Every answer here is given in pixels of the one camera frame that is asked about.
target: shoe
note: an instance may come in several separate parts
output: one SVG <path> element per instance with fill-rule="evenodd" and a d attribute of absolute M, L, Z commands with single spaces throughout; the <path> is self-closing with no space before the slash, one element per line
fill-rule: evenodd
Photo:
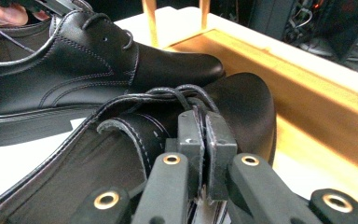
<path fill-rule="evenodd" d="M 213 56 L 136 43 L 104 14 L 0 27 L 0 146 L 71 131 L 69 119 L 119 95 L 205 86 L 224 74 Z"/>
<path fill-rule="evenodd" d="M 272 161 L 276 115 L 261 78 L 237 74 L 204 89 L 227 120 L 238 152 Z M 182 94 L 196 97 L 192 92 Z M 129 193 L 134 212 L 154 161 L 164 152 L 165 140 L 177 137 L 178 115 L 185 110 L 177 98 L 151 92 L 106 103 L 0 197 L 0 223 L 69 223 L 88 195 L 111 187 Z"/>

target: stitching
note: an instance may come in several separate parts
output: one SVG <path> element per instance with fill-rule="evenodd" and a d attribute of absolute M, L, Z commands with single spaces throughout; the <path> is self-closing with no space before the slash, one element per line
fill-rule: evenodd
<path fill-rule="evenodd" d="M 65 16 L 65 17 L 62 19 L 62 21 L 61 21 L 61 25 L 60 25 L 60 28 L 58 29 L 58 32 L 57 32 L 57 33 L 60 33 L 60 32 L 61 32 L 62 25 L 68 20 L 68 18 L 70 17 L 70 15 L 76 14 L 76 13 L 80 13 L 80 11 L 71 11 L 71 12 L 69 12 L 68 14 L 66 14 L 66 16 Z"/>
<path fill-rule="evenodd" d="M 60 94 L 55 100 L 54 102 L 51 104 L 52 106 L 56 106 L 58 101 L 65 95 L 73 92 L 73 91 L 79 91 L 82 89 L 86 89 L 88 87 L 97 87 L 97 86 L 121 86 L 121 85 L 128 85 L 127 81 L 109 81 L 109 82 L 100 82 L 100 83 L 91 83 L 91 84 L 87 84 L 87 85 L 83 85 L 83 86 L 79 86 L 76 88 L 73 88 L 69 91 L 65 91 L 62 94 Z"/>
<path fill-rule="evenodd" d="M 136 63 L 133 67 L 133 70 L 131 71 L 131 77 L 130 77 L 130 86 L 132 85 L 132 82 L 133 82 L 133 79 L 135 78 L 135 73 L 136 73 L 136 70 L 138 68 L 138 63 L 139 63 L 139 47 L 138 45 L 135 45 L 136 46 Z"/>
<path fill-rule="evenodd" d="M 150 159 L 149 159 L 149 156 L 147 155 L 147 151 L 145 149 L 145 146 L 143 145 L 142 143 L 142 139 L 139 137 L 139 134 L 135 131 L 135 129 L 132 128 L 132 126 L 124 119 L 120 119 L 120 118 L 115 118 L 121 122 L 123 122 L 125 125 L 127 125 L 134 133 L 135 133 L 135 137 L 137 138 L 139 144 L 141 145 L 141 148 L 144 150 L 144 153 L 145 153 L 145 156 L 146 156 L 146 159 L 147 159 L 147 163 L 148 163 L 148 166 L 149 166 L 149 169 L 150 171 L 152 170 L 152 166 L 150 164 Z"/>
<path fill-rule="evenodd" d="M 156 127 L 162 132 L 168 135 L 169 138 L 171 138 L 171 135 L 168 133 L 167 129 L 165 129 L 164 125 L 162 125 L 161 122 L 159 122 L 157 119 L 155 119 L 154 117 L 150 116 L 150 115 L 146 115 L 146 114 L 138 114 L 138 113 L 134 113 L 135 115 L 144 117 L 145 119 L 148 119 L 149 121 L 151 121 L 152 123 L 154 123 L 156 125 Z"/>
<path fill-rule="evenodd" d="M 51 48 L 48 50 L 48 52 L 45 54 L 45 56 L 43 56 L 39 61 L 37 61 L 34 65 L 30 66 L 29 68 L 23 70 L 21 73 L 27 72 L 28 70 L 33 69 L 34 67 L 38 66 L 40 63 L 42 63 L 43 61 L 45 61 L 45 59 L 50 56 L 50 54 L 52 53 L 52 49 L 54 48 L 54 46 L 57 44 L 57 39 L 54 40 L 53 44 L 51 45 Z M 6 76 L 10 76 L 12 74 L 3 74 L 0 75 L 0 77 L 6 77 Z"/>
<path fill-rule="evenodd" d="M 17 31 L 17 30 L 23 30 L 23 29 L 38 27 L 40 25 L 41 25 L 40 23 L 36 23 L 36 24 L 30 24 L 30 25 L 25 25 L 25 26 L 15 26 L 15 27 L 0 26 L 0 30 Z"/>
<path fill-rule="evenodd" d="M 40 104 L 39 104 L 39 108 L 43 106 L 43 104 L 45 103 L 46 99 L 54 92 L 56 91 L 57 89 L 65 86 L 65 85 L 69 85 L 69 84 L 72 84 L 72 83 L 75 83 L 77 81 L 81 81 L 81 80 L 85 80 L 85 79 L 91 79 L 91 78 L 94 78 L 94 77 L 110 77 L 110 76 L 113 76 L 114 74 L 110 74 L 110 73 L 101 73 L 101 74 L 92 74 L 92 75 L 87 75 L 87 76 L 83 76 L 83 77 L 77 77 L 77 78 L 73 78 L 73 79 L 70 79 L 68 81 L 65 81 L 63 83 L 60 83 L 59 85 L 56 85 L 54 86 L 53 88 L 51 88 L 43 97 L 42 97 L 42 100 L 40 101 Z"/>
<path fill-rule="evenodd" d="M 148 121 L 152 122 L 158 128 L 158 130 L 160 130 L 162 133 L 164 133 L 164 131 L 162 131 L 162 129 L 158 126 L 159 122 L 157 120 L 154 121 L 154 120 L 151 119 L 151 117 L 143 116 L 142 114 L 135 114 L 134 113 L 134 115 L 140 116 L 140 117 L 142 117 L 144 119 L 148 119 Z M 161 144 L 161 139 L 158 138 L 158 133 L 156 131 L 153 131 L 153 133 L 151 135 L 153 135 L 156 138 L 156 140 L 157 140 L 159 146 L 161 147 L 161 149 L 164 149 L 164 147 Z"/>
<path fill-rule="evenodd" d="M 126 71 L 126 72 L 123 72 L 124 76 L 133 76 L 133 70 L 132 71 Z"/>
<path fill-rule="evenodd" d="M 52 24 L 50 25 L 51 27 L 49 27 L 49 30 L 48 30 L 48 34 L 50 36 L 52 36 L 54 34 L 55 30 L 57 29 L 57 17 L 53 16 L 51 18 L 51 22 L 52 22 Z"/>
<path fill-rule="evenodd" d="M 66 43 L 76 49 L 80 49 L 81 51 L 84 51 L 88 53 L 88 55 L 93 56 L 94 58 L 98 59 L 101 63 L 103 63 L 109 70 L 109 73 L 113 73 L 112 67 L 107 63 L 101 56 L 97 55 L 96 53 L 92 52 L 90 49 L 87 49 L 79 44 L 77 44 L 75 41 L 72 41 L 70 39 L 67 39 L 63 36 L 57 35 L 57 39 L 61 40 L 63 43 Z"/>
<path fill-rule="evenodd" d="M 98 120 L 102 115 L 103 113 L 105 113 L 110 107 L 114 106 L 114 105 L 117 105 L 117 104 L 121 104 L 123 102 L 126 102 L 128 101 L 129 99 L 133 99 L 135 100 L 136 99 L 136 102 L 135 103 L 166 103 L 166 102 L 176 102 L 177 100 L 167 100 L 167 99 L 153 99 L 153 98 L 150 98 L 150 97 L 147 97 L 147 98 L 143 98 L 143 97 L 140 97 L 140 96 L 133 96 L 131 98 L 124 98 L 124 99 L 113 99 L 113 100 L 110 100 L 110 101 L 107 101 L 104 105 L 102 105 L 97 111 L 95 111 L 95 118 L 92 120 L 92 122 L 95 122 L 96 120 Z"/>

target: shoe tongue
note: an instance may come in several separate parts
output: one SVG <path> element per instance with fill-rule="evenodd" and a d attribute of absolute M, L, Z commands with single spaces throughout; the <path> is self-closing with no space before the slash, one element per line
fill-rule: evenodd
<path fill-rule="evenodd" d="M 86 2 L 85 0 L 72 0 L 73 4 L 81 7 L 83 11 L 92 12 L 92 6 Z M 52 15 L 51 17 L 51 25 L 49 29 L 49 36 L 52 36 L 57 29 L 58 25 L 61 23 L 62 18 L 58 17 L 57 15 Z"/>

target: shoelace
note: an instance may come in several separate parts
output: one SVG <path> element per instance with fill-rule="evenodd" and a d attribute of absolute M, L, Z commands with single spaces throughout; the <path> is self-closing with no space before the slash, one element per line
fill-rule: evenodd
<path fill-rule="evenodd" d="M 94 15 L 92 15 L 90 18 L 88 18 L 83 26 L 81 27 L 82 30 L 86 30 L 93 22 L 97 21 L 97 20 L 100 20 L 100 19 L 103 19 L 103 20 L 109 20 L 110 21 L 110 18 L 104 14 L 104 13 L 95 13 Z M 131 46 L 132 46 L 132 43 L 133 43 L 133 35 L 130 31 L 128 30 L 123 30 L 129 37 L 130 37 L 130 40 L 129 40 L 129 43 L 127 45 L 124 45 L 122 48 L 123 49 L 129 49 Z"/>
<path fill-rule="evenodd" d="M 88 18 L 83 26 L 82 26 L 82 30 L 86 30 L 94 21 L 98 20 L 98 19 L 107 19 L 110 21 L 110 18 L 103 13 L 96 13 L 94 15 L 92 15 L 90 18 Z M 133 35 L 130 31 L 128 30 L 123 30 L 130 38 L 129 43 L 127 45 L 124 45 L 122 48 L 123 49 L 129 49 L 132 46 L 133 43 Z M 5 32 L 3 32 L 2 30 L 0 30 L 0 35 L 3 36 L 4 38 L 6 38 L 7 40 L 9 40 L 10 42 L 12 42 L 13 44 L 17 45 L 18 47 L 30 52 L 30 53 L 35 53 L 35 50 L 30 49 L 26 46 L 24 46 L 22 43 L 20 43 L 19 41 L 15 40 L 14 38 L 12 38 L 11 36 L 7 35 Z"/>
<path fill-rule="evenodd" d="M 199 98 L 191 97 L 191 93 L 195 92 L 198 94 Z M 201 87 L 191 84 L 185 84 L 179 86 L 177 88 L 169 88 L 169 87 L 156 87 L 144 93 L 144 95 L 153 95 L 154 97 L 165 97 L 165 98 L 172 98 L 177 99 L 179 103 L 182 105 L 184 110 L 191 110 L 192 105 L 196 105 L 198 107 L 205 107 L 207 105 L 211 108 L 211 110 L 216 113 L 220 114 L 219 109 L 217 108 L 216 104 L 214 103 L 213 99 L 209 96 L 209 94 Z M 133 94 L 128 94 L 122 96 L 125 98 L 128 96 L 131 98 Z M 126 113 L 131 113 L 137 110 L 141 105 L 144 103 L 140 102 L 134 105 L 132 108 L 126 111 Z"/>
<path fill-rule="evenodd" d="M 13 44 L 19 46 L 22 49 L 25 49 L 26 51 L 30 52 L 30 53 L 34 53 L 33 49 L 27 48 L 25 47 L 22 43 L 20 43 L 19 41 L 13 39 L 11 36 L 5 34 L 5 32 L 0 30 L 0 35 L 3 36 L 4 38 L 6 38 L 7 40 L 9 40 L 10 42 L 12 42 Z"/>

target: white surface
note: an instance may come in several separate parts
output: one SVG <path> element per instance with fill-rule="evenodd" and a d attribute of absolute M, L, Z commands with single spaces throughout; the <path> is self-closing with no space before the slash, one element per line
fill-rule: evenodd
<path fill-rule="evenodd" d="M 72 120 L 72 126 L 76 128 L 82 120 Z M 0 195 L 48 158 L 69 134 L 62 133 L 37 141 L 0 147 Z"/>
<path fill-rule="evenodd" d="M 187 39 L 200 32 L 201 13 L 198 8 L 187 7 L 181 10 L 164 7 L 156 10 L 156 30 L 158 47 L 166 48 L 180 40 Z M 150 32 L 146 15 L 141 14 L 116 21 L 116 25 L 132 32 L 134 40 L 150 46 Z"/>

